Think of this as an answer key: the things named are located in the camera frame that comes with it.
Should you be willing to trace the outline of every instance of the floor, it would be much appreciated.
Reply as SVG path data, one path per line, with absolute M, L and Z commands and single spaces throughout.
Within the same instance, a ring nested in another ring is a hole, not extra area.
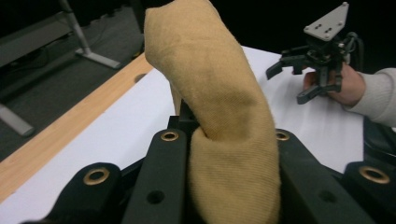
M 141 51 L 143 36 L 128 6 L 82 30 L 94 53 L 122 66 Z M 118 72 L 77 56 L 76 49 L 78 40 L 70 33 L 0 68 L 0 102 L 35 128 L 23 137 L 0 120 L 0 161 Z

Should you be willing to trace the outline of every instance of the screw hole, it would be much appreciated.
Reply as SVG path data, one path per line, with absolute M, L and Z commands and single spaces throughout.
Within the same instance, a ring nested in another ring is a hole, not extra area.
M 165 194 L 160 190 L 154 190 L 148 194 L 147 200 L 151 204 L 158 204 L 163 201 Z
M 289 135 L 286 133 L 276 132 L 276 139 L 279 141 L 287 141 L 289 138 Z
M 105 182 L 110 175 L 110 172 L 105 167 L 91 169 L 87 174 L 84 176 L 84 183 L 86 185 L 98 185 Z
M 328 190 L 323 190 L 319 194 L 319 198 L 325 203 L 336 203 L 337 198 Z
M 377 184 L 388 184 L 390 182 L 389 176 L 387 174 L 371 166 L 362 166 L 359 168 L 359 173 L 364 178 Z
M 163 133 L 161 135 L 161 139 L 167 142 L 175 141 L 178 139 L 178 133 L 174 133 L 174 132 Z

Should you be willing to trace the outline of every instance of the human hand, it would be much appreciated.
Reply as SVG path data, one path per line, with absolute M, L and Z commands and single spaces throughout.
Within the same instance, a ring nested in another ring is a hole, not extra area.
M 309 72 L 304 77 L 304 90 L 309 89 L 317 81 L 317 73 Z M 328 95 L 341 105 L 354 106 L 356 105 L 366 90 L 366 84 L 359 73 L 357 73 L 351 66 L 343 63 L 341 70 L 342 83 L 341 91 L 330 91 Z M 335 72 L 330 72 L 329 84 L 335 82 Z

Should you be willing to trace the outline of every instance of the black cable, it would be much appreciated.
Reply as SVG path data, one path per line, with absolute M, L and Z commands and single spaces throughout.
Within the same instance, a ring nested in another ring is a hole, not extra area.
M 55 20 L 65 26 L 67 26 L 68 28 L 70 28 L 69 24 L 67 22 L 61 21 L 61 19 L 59 18 L 59 15 L 63 14 L 63 12 L 58 12 L 55 14 Z
M 46 47 L 42 47 L 41 49 L 41 52 L 44 52 L 45 53 L 45 61 L 42 63 L 42 64 L 40 64 L 40 65 L 37 65 L 37 66 L 32 66 L 32 67 L 24 67 L 26 64 L 18 64 L 17 66 L 17 68 L 14 68 L 14 69 L 11 69 L 11 70 L 9 70 L 9 71 L 6 71 L 5 73 L 4 73 L 4 75 L 9 75 L 9 74 L 12 74 L 12 73 L 16 73 L 16 72 L 20 72 L 20 71 L 25 71 L 25 70 L 34 70 L 34 69 L 39 69 L 39 68 L 43 68 L 43 67 L 45 67 L 49 62 L 50 62 L 50 54 L 49 54 L 49 50 L 46 48 Z
M 99 26 L 99 28 L 100 28 L 100 26 L 101 26 L 101 23 L 104 22 L 105 24 L 103 25 L 103 28 L 101 29 L 99 35 L 97 35 L 98 37 L 96 37 L 96 40 L 94 40 L 93 43 L 88 44 L 90 47 L 95 46 L 95 45 L 96 45 L 97 43 L 99 43 L 99 41 L 102 39 L 103 34 L 105 33 L 105 30 L 106 30 L 106 28 L 107 28 L 107 20 L 105 20 L 105 18 L 106 18 L 106 15 L 105 15 L 105 16 L 102 16 L 99 20 L 97 20 L 97 21 L 98 21 L 98 26 Z
M 358 47 L 359 47 L 359 50 L 358 50 L 359 68 L 358 69 L 360 69 L 360 71 L 363 71 L 363 68 L 364 68 L 364 44 L 360 38 L 357 39 L 357 43 L 358 43 Z

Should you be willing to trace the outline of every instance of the dark background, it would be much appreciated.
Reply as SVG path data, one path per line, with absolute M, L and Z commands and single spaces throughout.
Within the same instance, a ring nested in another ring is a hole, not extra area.
M 134 0 L 69 0 L 78 22 L 86 26 L 114 8 Z M 244 46 L 280 53 L 305 45 L 303 29 L 344 1 L 211 0 L 231 33 Z M 350 0 L 343 33 L 363 40 L 365 66 L 373 73 L 396 62 L 396 17 L 385 0 Z M 58 0 L 0 1 L 0 37 L 60 11 Z
M 280 53 L 305 45 L 303 29 L 344 1 L 211 0 L 231 33 L 244 46 Z M 350 0 L 346 27 L 365 47 L 364 70 L 396 67 L 396 16 L 385 0 Z

